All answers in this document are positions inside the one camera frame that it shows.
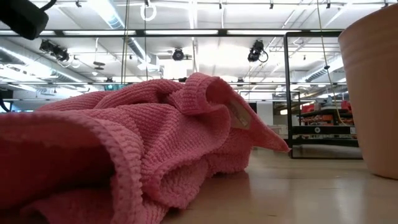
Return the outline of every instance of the pink towel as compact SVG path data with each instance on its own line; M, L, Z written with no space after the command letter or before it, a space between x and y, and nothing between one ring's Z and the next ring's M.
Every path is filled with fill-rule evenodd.
M0 209L51 224L160 223L207 177L288 151L223 80L152 80L0 116Z

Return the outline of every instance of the ceiling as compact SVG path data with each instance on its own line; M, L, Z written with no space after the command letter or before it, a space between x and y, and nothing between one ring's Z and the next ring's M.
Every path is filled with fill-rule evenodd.
M39 7L48 2L31 1ZM270 9L270 1L264 0L194 0L192 4L191 0L152 0L150 4L156 6L157 14L153 20L147 22L140 15L144 1L130 1L128 18L126 18L126 0L110 1L113 1L120 18L123 21L128 21L128 28L132 30L319 29L316 0L273 0L273 9ZM384 5L383 0L331 0L331 7L327 9L327 1L320 2L320 15L324 29L344 29ZM46 11L50 18L46 29L109 29L109 25L98 13L97 7L90 4L90 1L80 0L79 3L81 7L76 6L75 0L58 0L53 8ZM146 9L146 13L149 17L152 14L152 9ZM0 29L8 29L8 27L0 23ZM71 58L75 56L77 59L72 62L72 65L78 67L69 66L66 69L74 72L73 74L77 74L77 76L86 78L85 82L87 80L103 82L107 77L112 77L114 81L120 82L123 53L127 55L127 82L160 78L158 71L147 73L145 70L140 70L137 67L140 61L130 48L127 48L126 51L123 50L123 40L118 37L99 38L97 54L95 54L95 38L52 37L38 38L33 41L20 37L0 37L0 39L11 41L23 49L35 53L37 57L48 59L47 66L51 67L57 61L47 54L43 55L39 50L42 39L48 39L54 44L68 49ZM269 59L266 63L249 63L247 60L249 49L258 39L268 46L266 52L269 54ZM171 59L170 53L175 48L182 48L185 54L196 54L195 61L198 71L207 75L220 76L229 82L235 82L238 77L243 77L245 82L284 82L284 47L280 37L197 37L194 41L191 37L137 37L136 41L145 52L158 56L159 65L164 67L163 78L180 78L180 74L175 71L178 69L175 68L179 68L179 72L185 72L185 76L193 72L193 60L174 62ZM337 38L324 38L324 42L328 60L340 55ZM319 37L290 38L289 52L293 81L300 80L303 76L308 75L308 71L322 67L324 64L322 42ZM104 70L94 69L96 66L93 65L93 62L95 60L106 64ZM1 88L17 90L17 88L7 85L1 85ZM272 90L277 86L266 86L265 88Z

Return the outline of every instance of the plant pot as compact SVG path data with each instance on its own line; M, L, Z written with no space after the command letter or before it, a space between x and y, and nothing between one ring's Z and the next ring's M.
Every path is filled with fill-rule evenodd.
M356 21L338 42L363 159L398 179L398 4Z

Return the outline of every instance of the wooden floor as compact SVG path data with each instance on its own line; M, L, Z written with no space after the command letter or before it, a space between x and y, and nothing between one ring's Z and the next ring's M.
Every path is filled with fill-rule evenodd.
M245 172L208 179L188 210L163 224L396 224L398 181L363 161L291 160L256 149Z

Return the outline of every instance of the towel tag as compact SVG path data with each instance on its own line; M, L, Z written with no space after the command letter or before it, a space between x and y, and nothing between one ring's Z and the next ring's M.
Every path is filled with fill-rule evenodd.
M240 129L249 129L251 124L251 115L249 112L243 107L235 99L232 99L229 104L229 114L231 116L231 127L232 128L240 128Z

